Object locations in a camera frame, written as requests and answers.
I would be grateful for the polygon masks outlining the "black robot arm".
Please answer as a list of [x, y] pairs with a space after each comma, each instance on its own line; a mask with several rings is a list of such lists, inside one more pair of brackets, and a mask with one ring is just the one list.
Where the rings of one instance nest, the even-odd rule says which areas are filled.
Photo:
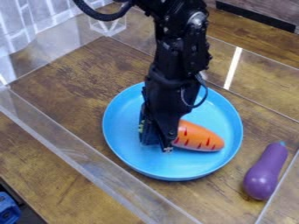
[[170, 152], [181, 118], [202, 105], [202, 71], [210, 67], [209, 11], [203, 0], [118, 0], [154, 18], [155, 56], [145, 77], [139, 122], [142, 144]]

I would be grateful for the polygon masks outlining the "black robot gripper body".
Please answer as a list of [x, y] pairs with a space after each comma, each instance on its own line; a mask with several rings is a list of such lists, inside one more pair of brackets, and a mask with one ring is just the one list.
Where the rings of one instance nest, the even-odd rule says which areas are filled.
[[209, 90], [202, 73], [170, 79], [157, 66], [151, 66], [143, 87], [145, 104], [141, 120], [145, 125], [177, 129], [181, 118], [207, 99], [209, 93], [205, 93], [202, 100], [195, 102], [201, 88]]

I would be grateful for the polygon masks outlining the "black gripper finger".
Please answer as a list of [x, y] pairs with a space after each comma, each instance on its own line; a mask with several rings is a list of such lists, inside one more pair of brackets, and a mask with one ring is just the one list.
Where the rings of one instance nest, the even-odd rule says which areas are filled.
[[147, 106], [142, 104], [139, 115], [139, 140], [143, 145], [159, 144], [158, 129]]
[[173, 141], [178, 137], [179, 120], [157, 119], [155, 128], [162, 151], [171, 152], [174, 150]]

